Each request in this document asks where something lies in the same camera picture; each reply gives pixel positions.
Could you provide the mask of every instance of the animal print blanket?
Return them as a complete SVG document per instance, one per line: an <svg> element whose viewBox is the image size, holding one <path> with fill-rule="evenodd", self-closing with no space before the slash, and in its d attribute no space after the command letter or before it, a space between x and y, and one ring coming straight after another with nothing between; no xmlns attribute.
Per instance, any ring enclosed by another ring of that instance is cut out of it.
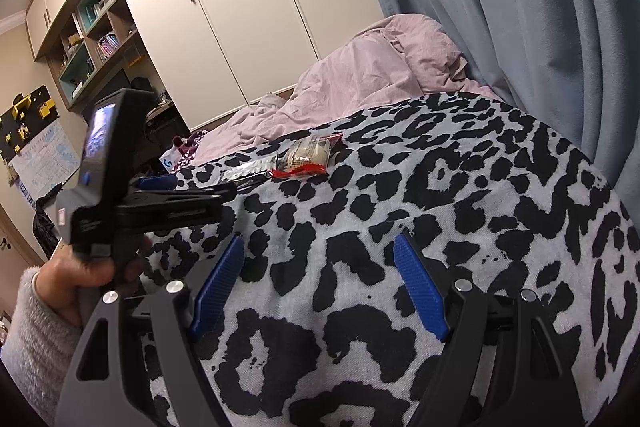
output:
<svg viewBox="0 0 640 427"><path fill-rule="evenodd" d="M404 227L456 278L538 293L592 420L635 360L640 241L587 158L520 110L459 92L361 110L185 168L178 184L204 187L226 168L332 132L344 139L329 174L270 180L226 204L220 223L153 237L148 289L183 277L234 232L244 239L224 317L197 346L232 425L408 423L443 345L394 267ZM177 425L152 343L145 360L156 406ZM467 417L484 400L482 373Z"/></svg>

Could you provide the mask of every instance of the human hand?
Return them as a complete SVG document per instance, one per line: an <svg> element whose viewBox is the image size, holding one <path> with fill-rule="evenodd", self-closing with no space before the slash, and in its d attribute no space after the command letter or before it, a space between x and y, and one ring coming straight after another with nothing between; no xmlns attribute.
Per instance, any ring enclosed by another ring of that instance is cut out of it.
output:
<svg viewBox="0 0 640 427"><path fill-rule="evenodd" d="M142 236L140 250L146 250L151 242ZM126 283L116 290L124 296L132 296L138 289L146 262L140 257L131 261L124 270ZM115 275L113 259L95 259L89 263L79 260L70 245L60 241L51 259L40 269L35 290L40 299L72 326L82 326L78 299L79 287L99 287Z"/></svg>

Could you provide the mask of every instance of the illuminated screen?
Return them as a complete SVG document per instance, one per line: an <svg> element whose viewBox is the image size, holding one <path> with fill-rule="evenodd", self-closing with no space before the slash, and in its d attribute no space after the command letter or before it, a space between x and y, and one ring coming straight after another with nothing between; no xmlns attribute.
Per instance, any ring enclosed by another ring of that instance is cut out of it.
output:
<svg viewBox="0 0 640 427"><path fill-rule="evenodd" d="M116 105L111 103L95 111L91 121L91 131L84 145L85 158L95 162L104 161L105 145L109 138L111 117L113 116L113 109L115 107Z"/></svg>

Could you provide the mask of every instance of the gray fleece sleeve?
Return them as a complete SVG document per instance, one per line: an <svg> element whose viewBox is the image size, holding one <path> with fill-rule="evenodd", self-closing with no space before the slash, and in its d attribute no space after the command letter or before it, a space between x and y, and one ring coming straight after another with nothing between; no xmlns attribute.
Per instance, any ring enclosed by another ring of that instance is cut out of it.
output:
<svg viewBox="0 0 640 427"><path fill-rule="evenodd" d="M30 268L20 279L13 321L0 358L25 399L53 425L81 330L67 324L37 296L33 284L38 271Z"/></svg>

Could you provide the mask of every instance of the pink bedding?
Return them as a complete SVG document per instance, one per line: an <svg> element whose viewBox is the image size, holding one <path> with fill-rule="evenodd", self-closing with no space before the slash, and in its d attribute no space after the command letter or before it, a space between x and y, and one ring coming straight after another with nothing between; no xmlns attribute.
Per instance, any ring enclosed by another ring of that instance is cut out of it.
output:
<svg viewBox="0 0 640 427"><path fill-rule="evenodd" d="M463 90L498 98L465 77L466 60L439 23L395 15L370 26L300 76L291 98L267 94L204 136L194 165L377 105Z"/></svg>

